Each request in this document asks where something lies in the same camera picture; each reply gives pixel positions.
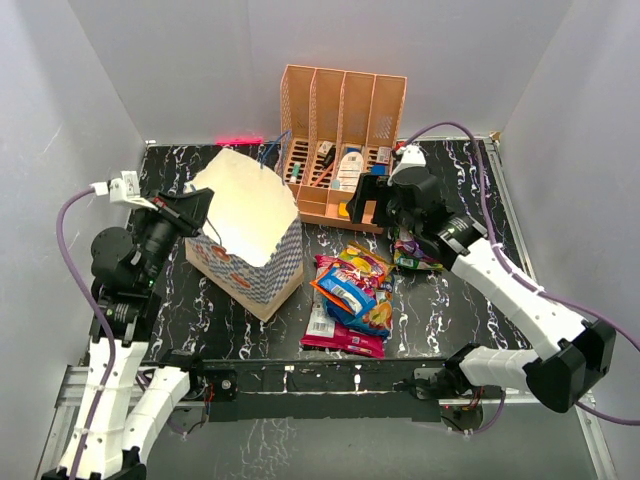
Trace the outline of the green snack packet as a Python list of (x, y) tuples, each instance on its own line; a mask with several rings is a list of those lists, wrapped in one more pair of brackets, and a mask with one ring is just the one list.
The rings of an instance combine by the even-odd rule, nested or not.
[(394, 263), (401, 268), (409, 269), (409, 270), (420, 270), (420, 271), (442, 271), (443, 266), (438, 261), (432, 259), (427, 256), (427, 258), (413, 258), (411, 256), (407, 256), (402, 254), (399, 250), (396, 250), (394, 247), (394, 241), (400, 235), (411, 235), (408, 230), (402, 227), (394, 227), (390, 233), (391, 240), (391, 251), (393, 255)]

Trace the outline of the purple snack packet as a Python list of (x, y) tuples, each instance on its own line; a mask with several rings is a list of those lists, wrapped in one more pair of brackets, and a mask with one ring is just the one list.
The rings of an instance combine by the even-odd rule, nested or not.
[(394, 241), (394, 247), (402, 254), (413, 258), (427, 258), (427, 255), (411, 235), (400, 235)]

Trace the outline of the checkered paper bag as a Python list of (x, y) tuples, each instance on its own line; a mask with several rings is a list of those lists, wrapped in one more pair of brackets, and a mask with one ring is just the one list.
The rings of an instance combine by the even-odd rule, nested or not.
[(189, 263), (267, 322), (304, 279), (302, 222), (293, 192), (271, 168), (222, 148), (184, 191), (214, 192)]

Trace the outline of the pink snack packet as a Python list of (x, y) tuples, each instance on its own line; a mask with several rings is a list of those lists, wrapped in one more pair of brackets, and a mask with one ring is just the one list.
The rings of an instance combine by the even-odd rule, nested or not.
[[(317, 267), (315, 279), (328, 268), (334, 267), (332, 265), (334, 258), (327, 255), (315, 257)], [(313, 289), (312, 311), (306, 332), (300, 340), (301, 344), (307, 347), (338, 349), (372, 358), (382, 359), (384, 357), (384, 341), (386, 339), (351, 330), (333, 320), (324, 307), (324, 300), (327, 298), (314, 287)]]

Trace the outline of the blue small snack packet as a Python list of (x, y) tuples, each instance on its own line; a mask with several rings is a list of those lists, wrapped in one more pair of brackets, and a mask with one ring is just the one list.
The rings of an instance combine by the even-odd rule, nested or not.
[(361, 289), (341, 268), (328, 268), (311, 285), (333, 304), (359, 318), (376, 306), (376, 300)]

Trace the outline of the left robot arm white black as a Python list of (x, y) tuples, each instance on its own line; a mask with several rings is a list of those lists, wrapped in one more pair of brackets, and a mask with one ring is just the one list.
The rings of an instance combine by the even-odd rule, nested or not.
[[(73, 263), (64, 238), (69, 208), (90, 196), (135, 208), (135, 231), (109, 227), (92, 241), (92, 285)], [(163, 426), (184, 398), (200, 396), (207, 376), (189, 352), (171, 351), (136, 405), (130, 403), (161, 299), (154, 286), (174, 245), (198, 236), (214, 193), (209, 188), (148, 196), (122, 180), (91, 185), (60, 208), (56, 240), (62, 258), (93, 311), (87, 379), (69, 442), (45, 479), (143, 479)]]

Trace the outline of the colourful candy packet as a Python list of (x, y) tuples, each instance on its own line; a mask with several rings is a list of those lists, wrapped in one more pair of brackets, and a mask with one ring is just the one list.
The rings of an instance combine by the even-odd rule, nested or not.
[(392, 329), (393, 282), (386, 281), (374, 290), (376, 305), (363, 316), (353, 314), (337, 306), (328, 299), (324, 300), (327, 314), (343, 326), (357, 332), (387, 339)]

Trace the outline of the orange snack packet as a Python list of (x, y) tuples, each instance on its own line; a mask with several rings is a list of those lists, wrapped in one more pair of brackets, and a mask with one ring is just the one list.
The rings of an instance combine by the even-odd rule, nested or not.
[(355, 285), (368, 295), (378, 291), (393, 292), (394, 266), (381, 256), (356, 242), (347, 247), (332, 261)]

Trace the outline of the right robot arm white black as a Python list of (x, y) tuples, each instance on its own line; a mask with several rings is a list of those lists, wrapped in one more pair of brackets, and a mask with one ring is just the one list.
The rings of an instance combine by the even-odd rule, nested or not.
[(499, 256), (478, 221), (446, 206), (427, 168), (361, 174), (347, 204), (352, 223), (362, 221), (369, 201), (375, 204), (375, 225), (407, 228), (424, 253), (479, 291), (530, 344), (523, 350), (462, 348), (441, 373), (453, 394), (466, 397), (480, 386), (527, 390), (550, 410), (565, 413), (608, 373), (614, 328), (547, 299), (540, 286)]

